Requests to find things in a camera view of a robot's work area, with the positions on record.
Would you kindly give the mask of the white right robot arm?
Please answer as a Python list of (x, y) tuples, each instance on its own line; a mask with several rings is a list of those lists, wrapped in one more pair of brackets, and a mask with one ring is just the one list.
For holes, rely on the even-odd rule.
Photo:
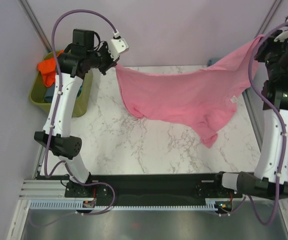
[(268, 80), (262, 91), (265, 133), (261, 156), (254, 173), (222, 172), (213, 183), (213, 192), (224, 197), (235, 190), (241, 194), (270, 200), (288, 198), (288, 30), (274, 30), (255, 47), (253, 61), (264, 63)]

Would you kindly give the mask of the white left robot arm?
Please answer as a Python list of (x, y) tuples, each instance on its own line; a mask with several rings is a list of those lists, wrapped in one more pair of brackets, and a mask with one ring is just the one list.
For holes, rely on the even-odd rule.
[(48, 118), (43, 130), (34, 134), (34, 140), (45, 147), (45, 152), (51, 152), (58, 157), (59, 164), (64, 164), (69, 174), (66, 197), (87, 198), (95, 190), (91, 173), (80, 155), (82, 140), (70, 134), (78, 91), (84, 89), (83, 82), (90, 70), (98, 69), (105, 75), (129, 48), (117, 30), (113, 32), (113, 39), (100, 42), (96, 47), (97, 37), (94, 31), (74, 29), (72, 43), (55, 55), (55, 87)]

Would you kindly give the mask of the pink t shirt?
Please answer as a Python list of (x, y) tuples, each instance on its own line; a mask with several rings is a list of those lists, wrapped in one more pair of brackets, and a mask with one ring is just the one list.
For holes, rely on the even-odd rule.
[(176, 74), (145, 73), (117, 65), (123, 103), (136, 118), (189, 126), (207, 148), (237, 111), (237, 99), (250, 85), (248, 66), (262, 35), (213, 65)]

